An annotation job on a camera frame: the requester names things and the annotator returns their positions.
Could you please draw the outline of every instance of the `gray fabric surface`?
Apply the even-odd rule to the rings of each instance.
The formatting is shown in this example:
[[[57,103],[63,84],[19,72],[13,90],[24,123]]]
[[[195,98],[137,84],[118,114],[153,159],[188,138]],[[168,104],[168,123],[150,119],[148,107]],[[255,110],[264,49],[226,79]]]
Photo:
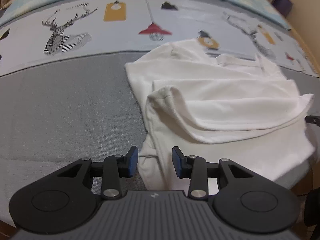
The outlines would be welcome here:
[[[124,64],[143,53],[83,57],[0,78],[0,219],[21,187],[75,161],[126,154],[146,136]],[[145,189],[140,175],[123,189]],[[92,191],[99,192],[94,180]]]

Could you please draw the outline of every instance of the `beige wall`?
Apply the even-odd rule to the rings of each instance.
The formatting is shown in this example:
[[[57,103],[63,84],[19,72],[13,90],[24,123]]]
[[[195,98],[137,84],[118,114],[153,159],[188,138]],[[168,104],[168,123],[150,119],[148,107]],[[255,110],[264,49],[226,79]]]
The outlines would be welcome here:
[[[293,7],[286,19],[300,34],[317,62],[320,63],[320,0],[290,1]]]

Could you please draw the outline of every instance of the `white garment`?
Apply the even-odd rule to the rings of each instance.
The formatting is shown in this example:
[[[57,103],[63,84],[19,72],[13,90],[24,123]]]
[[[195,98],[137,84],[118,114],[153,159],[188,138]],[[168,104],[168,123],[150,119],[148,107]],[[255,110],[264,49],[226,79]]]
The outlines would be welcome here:
[[[256,61],[208,57],[197,40],[164,44],[126,64],[147,138],[138,169],[149,190],[188,190],[172,147],[207,162],[229,158],[275,180],[313,152],[304,134],[312,94],[258,55]],[[209,193],[216,181],[209,179]]]

